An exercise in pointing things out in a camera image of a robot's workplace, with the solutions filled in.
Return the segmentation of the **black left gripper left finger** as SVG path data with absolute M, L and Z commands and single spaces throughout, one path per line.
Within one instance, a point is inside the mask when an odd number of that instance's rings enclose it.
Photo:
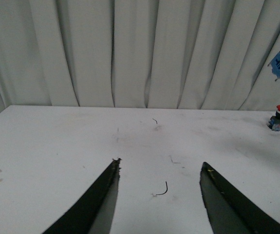
M 78 201 L 45 234 L 108 234 L 115 212 L 120 161 L 114 159 Z

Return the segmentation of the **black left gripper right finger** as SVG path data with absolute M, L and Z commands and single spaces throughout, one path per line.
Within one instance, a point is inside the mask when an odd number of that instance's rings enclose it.
M 200 187 L 215 234 L 280 234 L 280 224 L 256 206 L 207 162 Z

